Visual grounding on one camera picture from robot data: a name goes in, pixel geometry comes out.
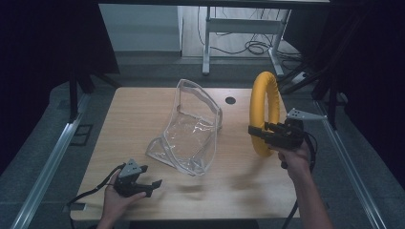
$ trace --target white wall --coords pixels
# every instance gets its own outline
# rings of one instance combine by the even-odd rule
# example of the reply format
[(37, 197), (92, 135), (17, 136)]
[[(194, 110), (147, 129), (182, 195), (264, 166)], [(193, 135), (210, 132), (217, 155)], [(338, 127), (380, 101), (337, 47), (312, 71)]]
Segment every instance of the white wall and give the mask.
[(181, 50), (181, 7), (99, 4), (116, 52)]

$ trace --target clear plastic bag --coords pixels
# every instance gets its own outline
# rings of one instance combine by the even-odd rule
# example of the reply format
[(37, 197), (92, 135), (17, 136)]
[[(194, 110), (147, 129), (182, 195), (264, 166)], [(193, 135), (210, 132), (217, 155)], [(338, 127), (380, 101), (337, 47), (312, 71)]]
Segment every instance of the clear plastic bag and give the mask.
[(201, 176), (215, 157), (222, 119), (221, 108), (202, 87), (181, 79), (170, 121), (149, 143), (146, 154), (182, 173)]

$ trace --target human hand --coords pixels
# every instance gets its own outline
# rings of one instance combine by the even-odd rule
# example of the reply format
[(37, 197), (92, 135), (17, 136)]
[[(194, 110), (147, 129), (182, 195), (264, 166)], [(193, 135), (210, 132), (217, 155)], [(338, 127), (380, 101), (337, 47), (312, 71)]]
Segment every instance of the human hand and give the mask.
[(310, 174), (309, 171), (309, 146), (304, 140), (297, 149), (287, 150), (284, 148), (268, 145), (268, 148), (278, 151), (278, 157), (288, 165), (288, 175), (295, 181), (297, 178)]
[(135, 194), (128, 198), (120, 196), (116, 189), (114, 189), (114, 183), (116, 182), (119, 172), (120, 170), (113, 174), (110, 179), (110, 184), (104, 191), (104, 206), (97, 229), (113, 228), (114, 223), (122, 217), (130, 205), (146, 196), (145, 192)]

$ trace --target yellow ring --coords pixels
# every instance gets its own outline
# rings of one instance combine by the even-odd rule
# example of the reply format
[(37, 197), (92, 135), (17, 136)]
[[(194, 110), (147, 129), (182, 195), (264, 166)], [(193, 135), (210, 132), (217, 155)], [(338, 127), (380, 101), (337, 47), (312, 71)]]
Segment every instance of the yellow ring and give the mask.
[[(260, 73), (253, 84), (250, 98), (249, 125), (265, 129), (265, 95), (267, 94), (269, 123), (277, 124), (280, 119), (280, 97), (277, 80), (272, 73)], [(252, 135), (253, 148), (260, 156), (271, 156), (274, 151), (268, 149), (265, 142)]]

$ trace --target black curtain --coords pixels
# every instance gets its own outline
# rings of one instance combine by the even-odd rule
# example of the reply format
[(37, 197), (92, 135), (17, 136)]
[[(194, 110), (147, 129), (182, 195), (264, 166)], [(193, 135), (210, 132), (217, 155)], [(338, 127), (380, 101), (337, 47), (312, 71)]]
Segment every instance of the black curtain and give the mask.
[(0, 27), (3, 172), (41, 118), (54, 87), (73, 73), (118, 73), (118, 67), (95, 1), (2, 1)]
[(405, 16), (399, 1), (374, 1), (338, 67), (345, 111), (405, 187)]

